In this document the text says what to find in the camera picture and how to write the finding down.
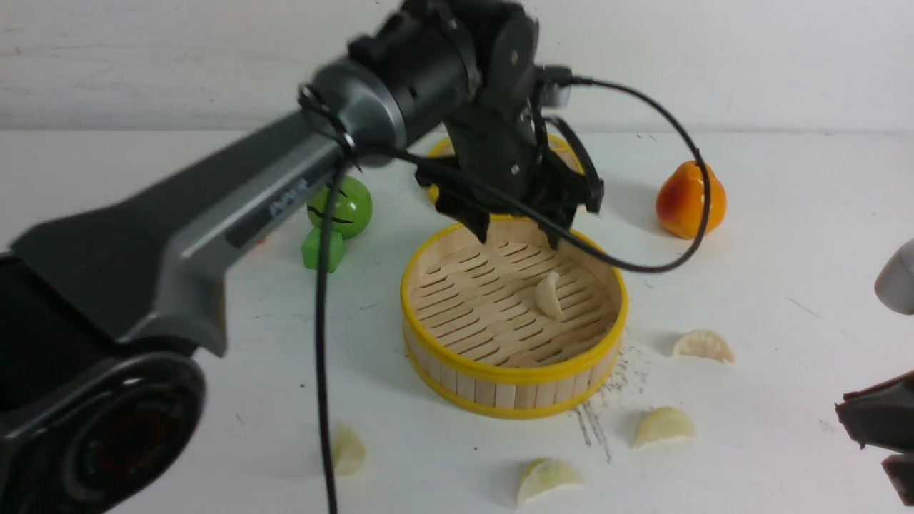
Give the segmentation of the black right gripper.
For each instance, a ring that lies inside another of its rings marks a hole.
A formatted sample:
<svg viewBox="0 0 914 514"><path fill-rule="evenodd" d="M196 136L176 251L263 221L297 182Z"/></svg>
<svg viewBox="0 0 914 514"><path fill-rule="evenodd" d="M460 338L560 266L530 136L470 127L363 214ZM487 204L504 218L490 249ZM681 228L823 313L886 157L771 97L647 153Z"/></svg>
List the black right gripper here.
<svg viewBox="0 0 914 514"><path fill-rule="evenodd" d="M913 505L913 371L843 395L835 411L851 440L894 452L882 462L903 505Z"/></svg>

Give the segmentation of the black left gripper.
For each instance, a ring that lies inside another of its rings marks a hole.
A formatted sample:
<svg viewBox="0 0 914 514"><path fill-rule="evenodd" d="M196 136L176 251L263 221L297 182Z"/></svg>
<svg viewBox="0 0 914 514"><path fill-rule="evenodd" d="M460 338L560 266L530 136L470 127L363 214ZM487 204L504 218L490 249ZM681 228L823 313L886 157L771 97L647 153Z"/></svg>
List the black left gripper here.
<svg viewBox="0 0 914 514"><path fill-rule="evenodd" d="M431 165L466 173L534 208L549 247L558 250L580 207L601 208L603 179L575 131L542 108L562 104L573 78L569 68L496 68L484 75L476 97L445 120L455 156L430 158ZM580 160L576 173L551 150L548 135L566 140ZM486 244L491 212L469 188L438 188L436 211L459 222Z"/></svg>

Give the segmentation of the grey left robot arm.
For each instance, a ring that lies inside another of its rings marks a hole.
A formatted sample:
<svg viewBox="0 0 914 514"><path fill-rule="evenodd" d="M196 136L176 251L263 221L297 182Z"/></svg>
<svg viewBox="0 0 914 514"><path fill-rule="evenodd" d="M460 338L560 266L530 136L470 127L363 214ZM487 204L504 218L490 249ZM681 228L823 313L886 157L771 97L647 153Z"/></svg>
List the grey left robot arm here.
<svg viewBox="0 0 914 514"><path fill-rule="evenodd" d="M513 202L558 244L603 180L548 147L571 72L535 62L506 1L404 1L299 91L299 110L108 207L39 223L2 255L2 511L102 513L163 475L202 416L196 349L226 350L224 276L358 165L443 124L418 166L437 211L483 238Z"/></svg>

